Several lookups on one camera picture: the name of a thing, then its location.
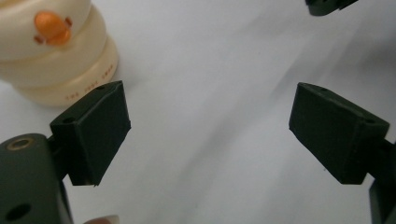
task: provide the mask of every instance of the white surface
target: white surface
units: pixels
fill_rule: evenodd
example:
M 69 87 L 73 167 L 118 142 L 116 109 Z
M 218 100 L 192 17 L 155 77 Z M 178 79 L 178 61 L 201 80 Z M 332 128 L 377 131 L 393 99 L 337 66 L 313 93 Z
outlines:
M 342 186 L 289 131 L 296 84 L 396 124 L 392 0 L 323 18 L 304 1 L 93 1 L 118 44 L 133 128 L 97 188 L 65 180 L 76 223 L 370 223 L 368 188 Z M 0 84 L 0 136 L 50 135 L 62 109 Z M 394 141 L 391 127 L 388 140 Z

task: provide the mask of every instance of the orange nose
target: orange nose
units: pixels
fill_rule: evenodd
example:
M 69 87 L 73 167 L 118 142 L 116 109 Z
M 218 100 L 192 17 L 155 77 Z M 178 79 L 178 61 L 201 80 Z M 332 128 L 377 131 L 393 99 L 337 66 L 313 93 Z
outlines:
M 42 11 L 35 15 L 35 28 L 42 35 L 48 45 L 62 45 L 71 36 L 70 28 L 57 14 Z

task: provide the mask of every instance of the cartoon face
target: cartoon face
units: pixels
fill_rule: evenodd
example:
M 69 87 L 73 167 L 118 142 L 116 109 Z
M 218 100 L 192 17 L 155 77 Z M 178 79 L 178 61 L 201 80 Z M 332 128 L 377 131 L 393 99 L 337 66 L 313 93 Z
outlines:
M 62 20 L 54 12 L 41 11 L 35 15 L 35 28 L 39 35 L 35 36 L 38 44 L 60 46 L 65 44 L 71 37 L 71 26 L 73 22 L 70 18 Z

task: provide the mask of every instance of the orange beak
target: orange beak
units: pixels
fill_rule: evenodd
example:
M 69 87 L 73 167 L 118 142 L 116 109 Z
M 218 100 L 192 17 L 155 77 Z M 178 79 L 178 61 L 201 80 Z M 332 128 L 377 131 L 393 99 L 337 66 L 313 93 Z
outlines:
M 48 45 L 60 46 L 71 37 L 70 27 L 53 12 L 42 11 L 35 15 L 35 28 Z

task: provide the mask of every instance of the black object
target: black object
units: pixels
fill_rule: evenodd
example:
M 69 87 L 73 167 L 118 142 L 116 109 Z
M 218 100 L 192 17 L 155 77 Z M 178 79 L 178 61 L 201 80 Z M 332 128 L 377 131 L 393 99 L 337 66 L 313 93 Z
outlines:
M 96 88 L 38 133 L 0 145 L 0 223 L 72 224 L 62 179 L 99 185 L 131 128 L 122 82 Z
M 359 185 L 367 173 L 374 224 L 396 223 L 395 146 L 389 124 L 332 91 L 299 83 L 290 130 L 341 183 Z
M 358 0 L 305 0 L 309 13 L 313 16 L 326 16 L 337 9 L 343 9 Z

